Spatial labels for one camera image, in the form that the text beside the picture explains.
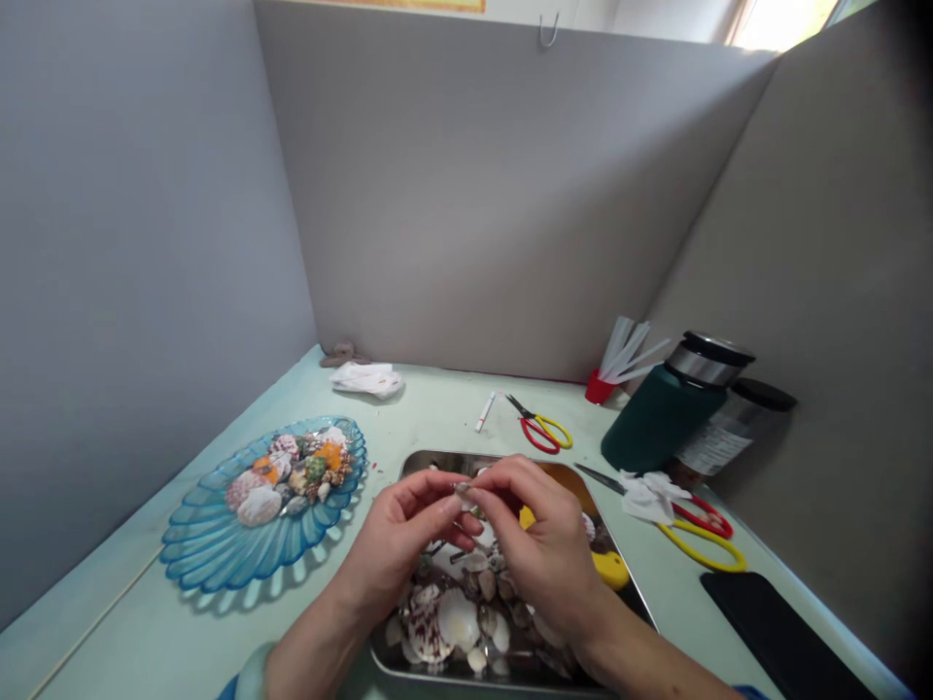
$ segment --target blue glass plate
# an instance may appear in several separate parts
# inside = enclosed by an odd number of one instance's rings
[[[226,487],[265,456],[272,440],[282,434],[301,436],[329,427],[347,437],[352,472],[324,502],[316,501],[300,517],[277,517],[255,528],[244,526],[226,506]],[[162,536],[165,548],[159,560],[165,575],[185,590],[200,588],[214,593],[237,590],[254,578],[269,578],[281,566],[294,564],[319,543],[340,519],[340,512],[366,470],[366,440],[356,422],[343,416],[321,416],[292,423],[253,440],[198,481],[169,518]]]

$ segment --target smartphone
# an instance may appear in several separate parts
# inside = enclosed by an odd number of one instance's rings
[[[875,697],[760,574],[700,583],[788,700]]]

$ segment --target scissor handle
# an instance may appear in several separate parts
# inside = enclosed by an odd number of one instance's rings
[[[555,422],[552,421],[550,418],[545,418],[544,416],[538,415],[538,416],[535,416],[535,418],[537,419],[537,422],[538,422],[538,424],[541,426],[542,430],[543,430],[544,432],[546,432],[547,435],[548,435],[552,440],[554,440],[554,444],[558,445],[559,447],[563,447],[564,449],[570,449],[571,447],[573,447],[573,438],[570,436],[570,433],[568,433],[568,432],[564,429],[564,426],[562,426],[560,423],[555,423]],[[548,430],[548,428],[547,428],[548,425],[554,426],[554,427],[557,428],[561,433],[564,434],[564,441],[563,441],[563,442],[561,442],[560,440],[558,440],[558,439],[557,439],[557,436],[554,435],[550,430]]]
[[[682,520],[675,520],[674,527],[680,528],[681,530],[686,530],[688,533],[693,533],[697,537],[702,537],[704,540],[709,540],[712,543],[718,544],[727,552],[732,554],[735,558],[735,564],[720,564],[719,562],[714,562],[711,559],[707,559],[703,554],[693,549],[693,547],[687,546],[687,543],[684,542],[681,538],[674,534],[674,531],[669,528],[667,525],[662,525],[661,523],[655,523],[668,538],[680,547],[680,550],[686,554],[688,557],[693,559],[699,564],[707,567],[707,569],[712,569],[713,571],[721,571],[726,574],[740,574],[745,570],[747,566],[745,564],[745,557],[743,554],[736,548],[734,544],[723,540],[718,535],[714,535],[703,528],[697,527],[696,525],[688,522],[683,522]]]
[[[696,525],[697,527],[702,527],[704,530],[709,530],[709,531],[712,532],[714,535],[718,535],[719,537],[721,537],[721,538],[724,539],[724,540],[731,540],[731,539],[732,539],[732,536],[735,534],[735,533],[733,532],[732,525],[729,524],[729,521],[726,520],[726,519],[719,513],[718,510],[716,510],[713,506],[711,506],[710,504],[708,504],[706,501],[704,501],[704,500],[703,500],[702,498],[700,498],[699,496],[691,496],[691,497],[690,497],[690,501],[691,501],[697,508],[699,508],[699,509],[701,509],[701,510],[705,510],[705,511],[706,511],[707,513],[709,513],[710,515],[715,515],[717,518],[719,518],[719,522],[721,522],[722,525],[719,526],[719,525],[716,525],[716,524],[714,524],[714,523],[708,522],[708,521],[704,520],[703,518],[699,518],[699,517],[697,517],[696,515],[694,515],[692,512],[690,512],[689,510],[687,510],[685,507],[679,506],[678,504],[674,504],[674,512],[677,513],[677,515],[679,515],[680,517],[682,517],[684,520],[689,520],[690,522],[692,522],[692,523],[693,523],[694,525]]]
[[[528,418],[520,419],[522,421],[522,430],[525,431],[525,437],[528,438],[528,442],[537,447],[541,452],[546,452],[547,454],[557,454],[561,451],[561,446],[556,439],[554,439],[549,433],[542,430],[537,423],[532,423]],[[544,445],[538,442],[531,434],[531,431],[535,431],[542,438],[547,440],[550,444]]]

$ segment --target left hand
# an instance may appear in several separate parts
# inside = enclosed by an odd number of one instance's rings
[[[405,582],[429,543],[446,540],[472,551],[483,525],[454,495],[464,474],[424,470],[376,497],[332,584],[352,595],[371,625],[395,607]]]

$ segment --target scissors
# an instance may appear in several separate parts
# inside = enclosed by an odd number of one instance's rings
[[[616,493],[625,495],[625,489],[622,488],[622,484],[620,484],[615,479],[610,478],[603,473],[591,470],[588,467],[584,467],[583,465],[576,464],[575,462],[573,465],[581,472],[595,478],[603,486],[607,486]],[[674,512],[683,516],[689,522],[675,519],[673,527],[679,528],[680,530],[684,530],[688,533],[693,533],[697,537],[701,537],[704,540],[709,540],[714,544],[718,544],[727,552],[732,554],[736,560],[735,564],[720,564],[719,562],[714,562],[711,559],[707,559],[707,557],[688,546],[686,542],[675,535],[674,531],[667,525],[662,525],[661,523],[655,523],[655,525],[657,525],[661,532],[663,532],[671,542],[676,544],[684,554],[686,554],[694,561],[703,564],[703,566],[707,567],[707,569],[726,572],[727,574],[739,574],[743,572],[746,566],[745,557],[734,544],[729,542],[729,538],[731,538],[733,535],[732,525],[730,525],[729,522],[722,515],[720,515],[714,507],[712,507],[703,499],[697,496],[692,496],[691,501],[708,514],[708,520],[697,517],[686,508],[674,504]]]
[[[522,414],[522,430],[525,431],[525,437],[528,438],[528,442],[537,447],[541,452],[546,452],[547,454],[557,454],[561,451],[561,447],[564,449],[570,449],[573,447],[573,438],[570,436],[564,426],[560,423],[555,423],[550,418],[545,418],[542,415],[537,415],[531,413],[526,407],[518,403],[518,400],[513,397],[511,394],[506,394],[505,397],[518,409],[518,412]],[[565,440],[561,442],[557,439],[557,436],[551,433],[547,426],[554,426],[561,433],[564,434]],[[532,431],[535,431],[540,435],[547,444],[542,444],[538,442],[533,436]]]

